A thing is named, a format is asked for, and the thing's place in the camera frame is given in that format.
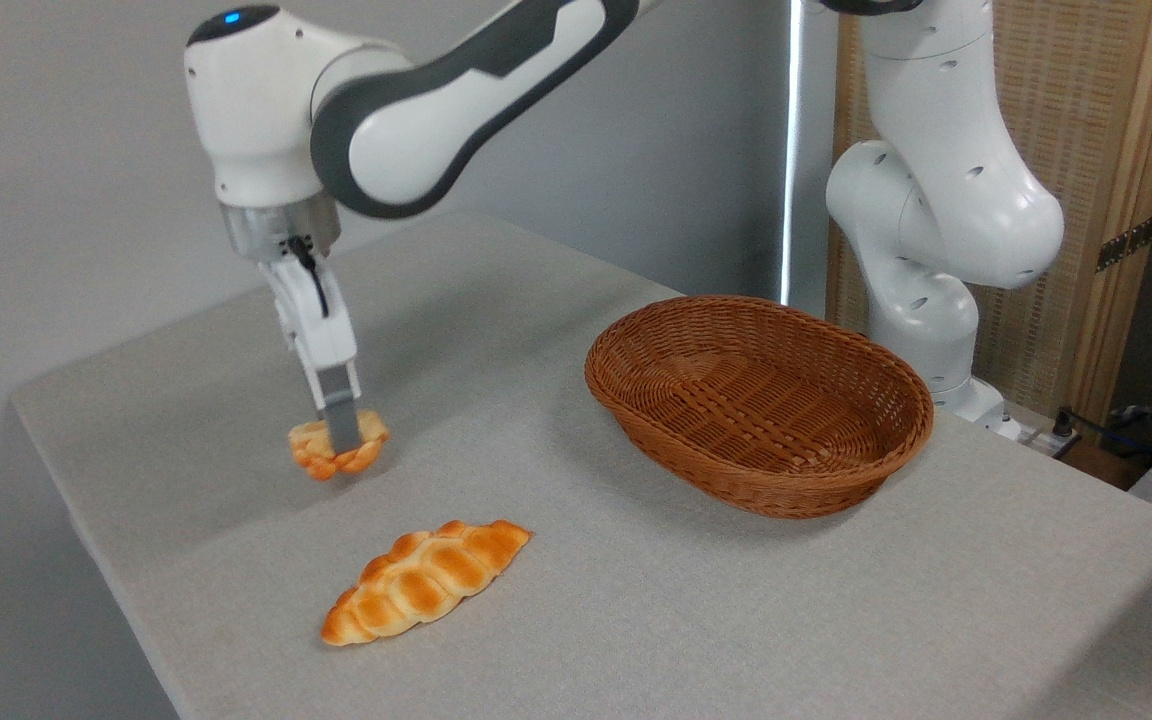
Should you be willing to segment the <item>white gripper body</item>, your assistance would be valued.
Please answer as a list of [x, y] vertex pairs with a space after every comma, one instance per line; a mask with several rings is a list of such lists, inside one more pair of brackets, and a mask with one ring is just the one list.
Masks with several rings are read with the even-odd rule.
[[274, 291], [276, 313], [289, 344], [308, 372], [353, 363], [357, 343], [342, 291], [321, 259], [306, 270], [296, 259], [260, 263]]

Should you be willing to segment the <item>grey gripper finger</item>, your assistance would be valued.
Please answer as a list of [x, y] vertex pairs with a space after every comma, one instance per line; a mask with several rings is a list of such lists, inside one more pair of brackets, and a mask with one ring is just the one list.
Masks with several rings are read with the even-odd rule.
[[320, 414], [332, 455], [358, 450], [364, 441], [355, 406], [358, 396], [355, 365], [344, 363], [317, 370], [314, 379], [323, 400]]

